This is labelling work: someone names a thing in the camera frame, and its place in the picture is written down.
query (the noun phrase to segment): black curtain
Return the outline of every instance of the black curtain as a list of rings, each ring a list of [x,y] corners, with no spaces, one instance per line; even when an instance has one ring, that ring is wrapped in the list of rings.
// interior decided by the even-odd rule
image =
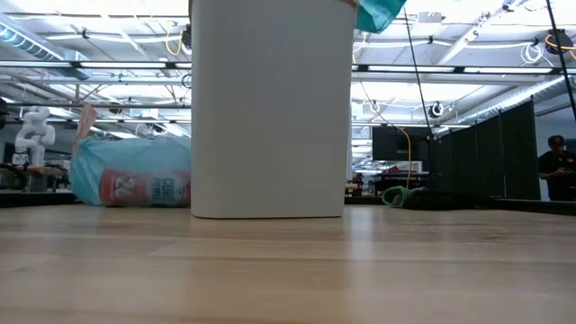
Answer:
[[[540,199],[534,105],[525,103],[433,144],[432,187],[459,194]]]

